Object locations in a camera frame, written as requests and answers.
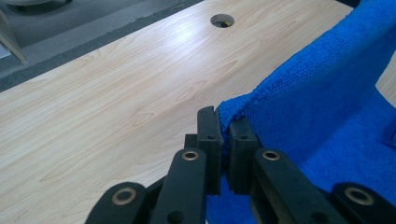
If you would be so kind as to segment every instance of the wooden table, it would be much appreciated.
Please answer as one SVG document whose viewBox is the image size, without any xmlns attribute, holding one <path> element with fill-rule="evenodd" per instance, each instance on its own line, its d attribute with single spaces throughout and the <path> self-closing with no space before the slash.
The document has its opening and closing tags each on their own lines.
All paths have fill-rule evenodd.
<svg viewBox="0 0 396 224">
<path fill-rule="evenodd" d="M 82 223 L 111 186 L 150 185 L 200 108 L 251 91 L 350 10 L 207 0 L 2 92 L 0 223 Z M 219 13 L 235 25 L 213 26 Z M 395 60 L 381 79 L 394 104 Z"/>
</svg>

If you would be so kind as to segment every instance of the table hole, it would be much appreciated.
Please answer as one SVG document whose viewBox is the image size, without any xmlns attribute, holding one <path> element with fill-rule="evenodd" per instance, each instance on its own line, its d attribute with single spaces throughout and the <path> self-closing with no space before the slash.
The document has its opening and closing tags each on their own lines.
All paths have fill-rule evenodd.
<svg viewBox="0 0 396 224">
<path fill-rule="evenodd" d="M 219 28 L 228 28 L 234 24 L 234 19 L 232 16 L 227 14 L 218 14 L 210 19 L 210 22 Z"/>
</svg>

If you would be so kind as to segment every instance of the blue microfiber cloth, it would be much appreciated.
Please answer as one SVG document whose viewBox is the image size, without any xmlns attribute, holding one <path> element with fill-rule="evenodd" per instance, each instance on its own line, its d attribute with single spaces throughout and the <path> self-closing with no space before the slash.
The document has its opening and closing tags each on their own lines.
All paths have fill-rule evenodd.
<svg viewBox="0 0 396 224">
<path fill-rule="evenodd" d="M 396 1 L 361 0 L 252 93 L 221 103 L 225 143 L 230 123 L 246 117 L 314 185 L 356 182 L 396 205 L 396 109 L 375 88 L 395 50 Z M 248 196 L 221 184 L 222 196 L 207 198 L 209 223 L 254 223 Z"/>
</svg>

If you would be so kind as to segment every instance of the metal screw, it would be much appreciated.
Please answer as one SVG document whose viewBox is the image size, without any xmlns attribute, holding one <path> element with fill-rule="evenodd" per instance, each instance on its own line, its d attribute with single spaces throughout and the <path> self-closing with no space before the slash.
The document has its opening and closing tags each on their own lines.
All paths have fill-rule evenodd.
<svg viewBox="0 0 396 224">
<path fill-rule="evenodd" d="M 181 157 L 186 161 L 195 161 L 199 158 L 199 154 L 194 151 L 186 151 L 181 155 Z"/>
</svg>

